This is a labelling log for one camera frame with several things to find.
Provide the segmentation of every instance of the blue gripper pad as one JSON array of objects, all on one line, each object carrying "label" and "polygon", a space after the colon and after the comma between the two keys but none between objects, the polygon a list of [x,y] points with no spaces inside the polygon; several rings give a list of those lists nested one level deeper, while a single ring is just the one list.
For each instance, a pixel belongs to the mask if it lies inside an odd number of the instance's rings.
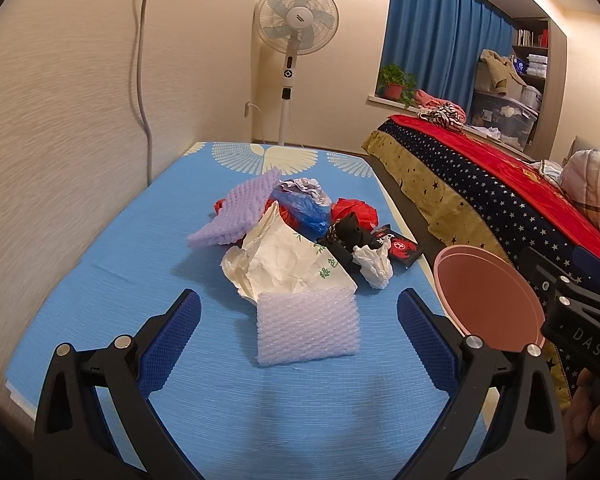
[{"label": "blue gripper pad", "polygon": [[398,321],[433,385],[453,396],[459,384],[459,344],[462,336],[447,318],[433,314],[412,288],[400,293],[397,308]]},{"label": "blue gripper pad", "polygon": [[200,322],[200,297],[190,292],[164,324],[140,361],[138,389],[146,399],[162,389],[180,354]]},{"label": "blue gripper pad", "polygon": [[573,264],[600,286],[600,258],[578,246],[573,250]]}]

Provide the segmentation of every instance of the striped cloth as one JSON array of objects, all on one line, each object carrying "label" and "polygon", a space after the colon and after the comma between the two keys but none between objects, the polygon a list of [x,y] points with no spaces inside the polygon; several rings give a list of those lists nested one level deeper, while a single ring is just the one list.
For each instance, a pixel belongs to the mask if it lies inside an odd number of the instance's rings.
[{"label": "striped cloth", "polygon": [[431,110],[423,108],[418,117],[452,132],[461,132],[464,127],[464,117],[452,102],[446,102]]},{"label": "striped cloth", "polygon": [[600,151],[574,153],[560,176],[560,187],[573,205],[600,230]]}]

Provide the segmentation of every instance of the crumpled tissue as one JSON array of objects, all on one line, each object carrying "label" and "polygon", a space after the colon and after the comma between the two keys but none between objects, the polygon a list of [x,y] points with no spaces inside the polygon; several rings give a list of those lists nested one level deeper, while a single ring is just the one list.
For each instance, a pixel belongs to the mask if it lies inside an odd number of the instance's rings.
[{"label": "crumpled tissue", "polygon": [[369,246],[353,248],[353,261],[362,267],[360,273],[373,288],[385,288],[394,275],[394,268],[388,256],[389,248],[391,240],[385,240],[382,247],[375,250]]},{"label": "crumpled tissue", "polygon": [[314,244],[284,223],[278,202],[247,233],[242,248],[229,248],[220,266],[238,294],[254,304],[263,292],[285,294],[357,288],[325,247]]}]

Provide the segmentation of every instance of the red plastic bag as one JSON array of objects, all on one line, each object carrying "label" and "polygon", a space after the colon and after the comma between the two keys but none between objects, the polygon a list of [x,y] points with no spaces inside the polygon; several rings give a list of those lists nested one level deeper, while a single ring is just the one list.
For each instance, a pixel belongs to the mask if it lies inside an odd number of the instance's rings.
[{"label": "red plastic bag", "polygon": [[[267,200],[267,203],[264,206],[264,211],[269,209],[269,206],[273,204],[273,202],[274,201],[272,199]],[[218,211],[222,209],[223,203],[224,198],[221,198],[214,204],[214,211],[216,212],[216,214],[218,214]],[[296,220],[294,216],[285,207],[282,207],[281,205],[278,205],[278,207],[280,208],[280,216],[285,221],[285,224],[291,227],[294,231],[297,231],[300,227],[300,222],[298,222],[298,220]]]},{"label": "red plastic bag", "polygon": [[331,204],[331,222],[344,218],[349,213],[355,213],[360,227],[372,231],[378,227],[378,212],[362,200],[339,198]]}]

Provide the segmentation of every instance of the power cord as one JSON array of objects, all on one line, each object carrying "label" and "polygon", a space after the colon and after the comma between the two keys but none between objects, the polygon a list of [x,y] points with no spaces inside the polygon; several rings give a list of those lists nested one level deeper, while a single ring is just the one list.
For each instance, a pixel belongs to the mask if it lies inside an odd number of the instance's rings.
[{"label": "power cord", "polygon": [[264,129],[262,127],[262,110],[260,110],[260,108],[258,107],[258,105],[255,105],[253,103],[247,103],[247,107],[249,108],[255,108],[257,111],[260,112],[260,140],[262,140],[262,143],[264,144]]},{"label": "power cord", "polygon": [[294,122],[293,122],[293,119],[291,118],[291,110],[289,110],[289,125],[291,126],[291,131],[296,136],[296,140],[298,141],[298,144],[300,144],[300,146],[302,146],[304,148],[304,144],[302,142],[300,142],[300,137],[298,137],[298,134],[296,134],[296,129],[294,128]]},{"label": "power cord", "polygon": [[138,96],[138,108],[142,117],[142,126],[146,134],[146,185],[149,187],[154,175],[154,136],[149,127],[149,121],[144,113],[144,104],[142,102],[142,49],[144,47],[144,18],[146,15],[146,2],[142,0],[140,10],[140,30],[138,33],[138,62],[136,63],[136,95]]}]

